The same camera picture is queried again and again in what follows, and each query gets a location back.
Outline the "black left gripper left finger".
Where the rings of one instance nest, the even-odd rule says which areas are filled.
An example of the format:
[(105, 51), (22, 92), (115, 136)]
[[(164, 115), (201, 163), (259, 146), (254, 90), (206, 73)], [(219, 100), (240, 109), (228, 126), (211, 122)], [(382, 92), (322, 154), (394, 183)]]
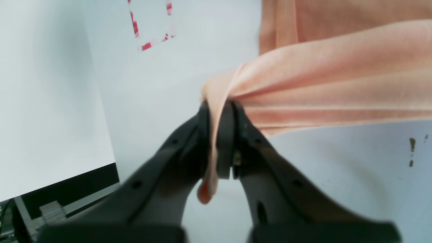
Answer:
[(188, 243), (182, 218), (204, 176), (209, 106), (179, 126), (117, 191), (76, 219), (46, 227), (39, 243)]

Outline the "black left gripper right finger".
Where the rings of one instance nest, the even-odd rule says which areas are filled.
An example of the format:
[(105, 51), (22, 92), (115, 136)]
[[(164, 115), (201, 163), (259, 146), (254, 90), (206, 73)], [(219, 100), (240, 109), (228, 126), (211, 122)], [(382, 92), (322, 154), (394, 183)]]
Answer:
[(249, 243), (400, 243), (391, 222), (368, 220), (336, 203), (281, 156), (246, 115), (225, 102), (218, 125), (217, 175), (239, 180), (253, 229)]

